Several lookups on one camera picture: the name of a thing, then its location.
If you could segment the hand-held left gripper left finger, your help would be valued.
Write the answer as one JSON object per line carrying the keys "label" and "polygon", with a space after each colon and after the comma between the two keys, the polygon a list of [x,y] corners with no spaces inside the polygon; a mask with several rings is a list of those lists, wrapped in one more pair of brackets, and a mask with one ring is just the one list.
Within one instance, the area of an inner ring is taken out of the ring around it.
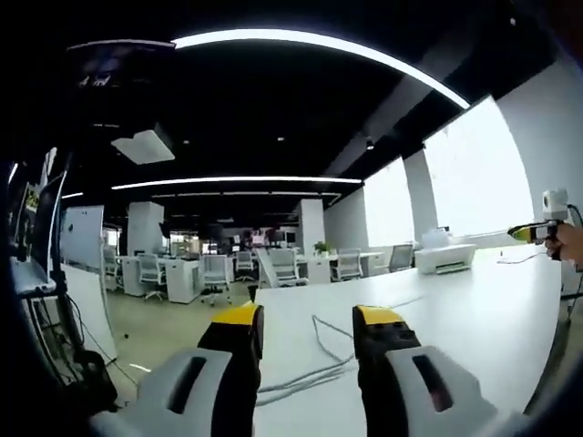
{"label": "hand-held left gripper left finger", "polygon": [[252,436],[261,386],[264,309],[217,313],[198,346],[172,356],[138,386],[147,436]]}

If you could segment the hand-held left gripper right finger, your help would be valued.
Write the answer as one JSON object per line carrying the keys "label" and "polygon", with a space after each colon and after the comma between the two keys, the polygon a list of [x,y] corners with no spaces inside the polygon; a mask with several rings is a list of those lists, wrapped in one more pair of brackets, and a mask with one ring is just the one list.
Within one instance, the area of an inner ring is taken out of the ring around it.
{"label": "hand-held left gripper right finger", "polygon": [[477,378],[393,310],[353,307],[353,344],[368,436],[470,436],[496,415]]}

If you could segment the person's right hand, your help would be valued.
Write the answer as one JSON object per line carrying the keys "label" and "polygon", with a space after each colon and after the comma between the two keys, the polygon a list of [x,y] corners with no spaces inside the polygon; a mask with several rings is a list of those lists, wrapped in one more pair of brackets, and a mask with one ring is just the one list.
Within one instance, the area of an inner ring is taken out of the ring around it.
{"label": "person's right hand", "polygon": [[566,260],[573,262],[578,268],[583,264],[583,236],[582,228],[574,227],[568,223],[557,226],[554,238],[545,240],[547,255],[553,260]]}

